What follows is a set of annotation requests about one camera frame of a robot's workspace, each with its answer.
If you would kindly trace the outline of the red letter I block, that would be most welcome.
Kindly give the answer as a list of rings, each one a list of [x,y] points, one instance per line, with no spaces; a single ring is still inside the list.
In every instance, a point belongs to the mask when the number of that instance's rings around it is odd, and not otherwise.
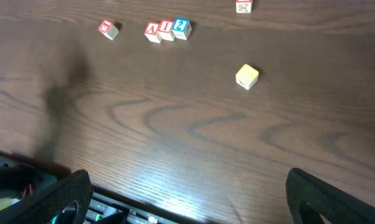
[[[162,39],[168,40],[168,41],[175,40],[175,35],[172,31],[173,25],[174,25],[174,22],[170,20],[162,20],[160,22],[158,33],[160,34]]]

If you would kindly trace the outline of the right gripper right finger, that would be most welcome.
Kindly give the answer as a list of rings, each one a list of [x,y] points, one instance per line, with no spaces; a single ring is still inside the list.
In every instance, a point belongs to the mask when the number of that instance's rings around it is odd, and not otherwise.
[[[302,169],[289,171],[285,187],[294,223],[375,224],[375,207]]]

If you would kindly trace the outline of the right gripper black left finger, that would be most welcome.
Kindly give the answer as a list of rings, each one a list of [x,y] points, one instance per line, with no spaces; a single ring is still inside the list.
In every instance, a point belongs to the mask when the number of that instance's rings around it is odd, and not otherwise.
[[[69,205],[76,214],[72,223],[82,224],[88,211],[93,187],[86,170],[78,170],[10,207],[0,210],[0,224],[49,223]]]

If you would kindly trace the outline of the blue number 2 block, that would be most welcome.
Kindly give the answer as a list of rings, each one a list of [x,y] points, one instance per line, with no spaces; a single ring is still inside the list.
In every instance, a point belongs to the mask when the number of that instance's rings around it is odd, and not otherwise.
[[[175,18],[172,26],[172,32],[178,39],[187,40],[192,31],[190,21],[185,18]]]

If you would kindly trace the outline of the red letter A block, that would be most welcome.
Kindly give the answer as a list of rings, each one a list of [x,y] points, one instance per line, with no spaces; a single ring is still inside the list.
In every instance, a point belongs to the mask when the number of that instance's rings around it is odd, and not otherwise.
[[[144,35],[148,38],[149,41],[154,43],[161,43],[162,38],[159,34],[159,23],[156,22],[148,22],[146,29],[144,31]]]

